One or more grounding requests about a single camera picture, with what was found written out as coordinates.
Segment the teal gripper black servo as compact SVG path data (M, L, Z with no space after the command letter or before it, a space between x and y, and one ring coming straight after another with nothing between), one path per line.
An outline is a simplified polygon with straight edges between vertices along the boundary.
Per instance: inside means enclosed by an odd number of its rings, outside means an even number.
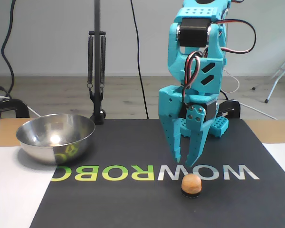
M186 165L192 167L201 156L209 132L209 121L219 110L217 94L199 93L193 89L170 85L159 91L159 118L173 159L181 159L181 124L186 120L190 131L189 153Z

